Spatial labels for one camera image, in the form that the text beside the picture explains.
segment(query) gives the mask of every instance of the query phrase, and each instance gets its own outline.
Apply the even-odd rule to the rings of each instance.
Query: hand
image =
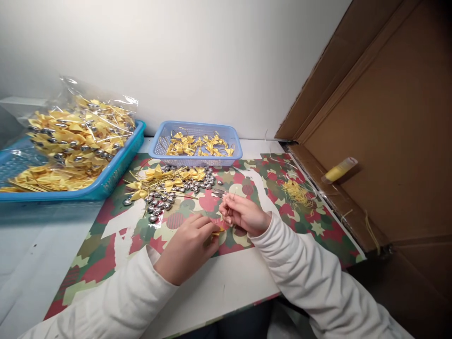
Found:
[[[218,250],[218,237],[204,246],[205,241],[220,228],[201,214],[190,216],[176,231],[154,265],[163,279],[180,286]]]
[[[272,217],[251,200],[229,193],[223,197],[220,213],[225,217],[227,224],[236,224],[253,237],[263,234],[272,221]]]

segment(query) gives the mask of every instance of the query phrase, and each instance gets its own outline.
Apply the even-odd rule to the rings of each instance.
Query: glue stick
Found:
[[[326,184],[332,184],[351,170],[357,163],[358,161],[355,158],[346,158],[339,165],[334,166],[331,170],[329,170],[328,173],[322,177],[322,181]]]

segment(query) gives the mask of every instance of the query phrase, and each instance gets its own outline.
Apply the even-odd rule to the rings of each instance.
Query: white sleeve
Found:
[[[266,232],[252,238],[275,283],[304,309],[318,338],[412,338],[310,234],[296,234],[273,214]]]
[[[142,248],[84,299],[20,338],[139,338],[177,290],[154,270],[159,256],[149,246]]]

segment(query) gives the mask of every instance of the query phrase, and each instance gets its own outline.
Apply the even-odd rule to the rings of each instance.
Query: yellow string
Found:
[[[371,235],[372,240],[375,242],[375,245],[377,246],[377,255],[379,256],[380,255],[380,244],[378,243],[377,237],[375,236],[375,234],[372,231],[371,224],[369,222],[369,215],[367,214],[366,210],[365,210],[365,212],[366,212],[366,227]]]

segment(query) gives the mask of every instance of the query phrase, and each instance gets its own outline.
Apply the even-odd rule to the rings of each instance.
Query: person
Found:
[[[227,194],[220,212],[248,232],[283,295],[304,309],[318,338],[412,338],[370,293],[341,270],[339,259],[278,215]],[[87,298],[37,324],[20,338],[139,338],[178,286],[218,250],[219,227],[190,216],[159,255],[142,248]]]

